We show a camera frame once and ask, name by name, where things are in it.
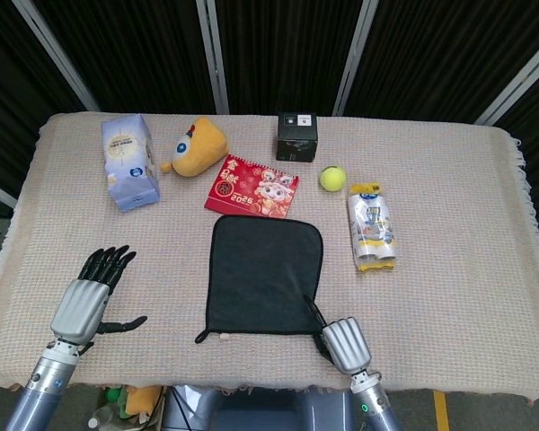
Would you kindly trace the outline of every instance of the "black towel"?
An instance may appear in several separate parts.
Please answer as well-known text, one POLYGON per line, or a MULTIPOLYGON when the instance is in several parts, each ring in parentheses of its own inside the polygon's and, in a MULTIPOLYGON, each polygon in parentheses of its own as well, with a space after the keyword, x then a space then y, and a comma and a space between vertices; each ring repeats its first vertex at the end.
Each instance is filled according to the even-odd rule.
POLYGON ((304 300, 315 298, 323 240, 297 220, 224 215, 214 226, 209 257, 209 332, 316 334, 304 300))

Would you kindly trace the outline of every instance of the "tennis ball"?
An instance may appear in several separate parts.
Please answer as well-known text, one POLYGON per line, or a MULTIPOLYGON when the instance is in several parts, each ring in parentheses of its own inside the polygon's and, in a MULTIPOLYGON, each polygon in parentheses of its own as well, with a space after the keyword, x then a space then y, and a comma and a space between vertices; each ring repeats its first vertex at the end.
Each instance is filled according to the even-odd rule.
POLYGON ((328 166, 320 175, 320 184, 327 191, 338 191, 343 189, 348 177, 343 168, 339 166, 328 166))

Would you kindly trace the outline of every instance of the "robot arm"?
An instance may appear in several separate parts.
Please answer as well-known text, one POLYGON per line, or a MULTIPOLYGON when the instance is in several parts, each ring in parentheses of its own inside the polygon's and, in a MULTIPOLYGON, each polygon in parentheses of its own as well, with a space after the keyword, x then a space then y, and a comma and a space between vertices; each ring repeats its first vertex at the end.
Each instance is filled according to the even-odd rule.
POLYGON ((348 317, 328 324, 315 303, 309 297, 305 300, 322 326, 315 343, 340 373, 351 376, 351 392, 366 415, 368 430, 402 431, 380 383, 381 374, 367 372, 371 354, 358 321, 348 317))
POLYGON ((134 251, 124 255, 126 251, 127 245, 117 250, 97 250, 84 264, 78 279, 68 286, 50 323, 57 339, 48 344, 34 367, 10 417, 8 431, 46 429, 80 356, 93 346, 93 336, 134 330, 147 320, 140 316, 130 323, 102 322, 123 270, 136 256, 134 251))

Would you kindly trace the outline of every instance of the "black box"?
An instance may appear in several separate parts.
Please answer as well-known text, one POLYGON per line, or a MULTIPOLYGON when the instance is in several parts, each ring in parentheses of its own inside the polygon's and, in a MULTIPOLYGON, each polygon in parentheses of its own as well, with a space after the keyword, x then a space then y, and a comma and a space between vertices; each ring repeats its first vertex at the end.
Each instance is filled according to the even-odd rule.
POLYGON ((315 114, 280 112, 278 114, 278 152, 276 160, 313 162, 317 149, 315 114))

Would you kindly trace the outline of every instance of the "plush toy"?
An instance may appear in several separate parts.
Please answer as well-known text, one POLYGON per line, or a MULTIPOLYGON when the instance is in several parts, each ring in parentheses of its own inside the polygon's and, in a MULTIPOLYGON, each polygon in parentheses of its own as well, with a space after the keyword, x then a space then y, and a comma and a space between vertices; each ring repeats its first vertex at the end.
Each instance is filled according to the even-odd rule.
POLYGON ((229 151, 224 132, 209 119, 199 118, 173 148, 172 160, 161 166, 163 173, 174 169, 182 177, 194 177, 229 151))

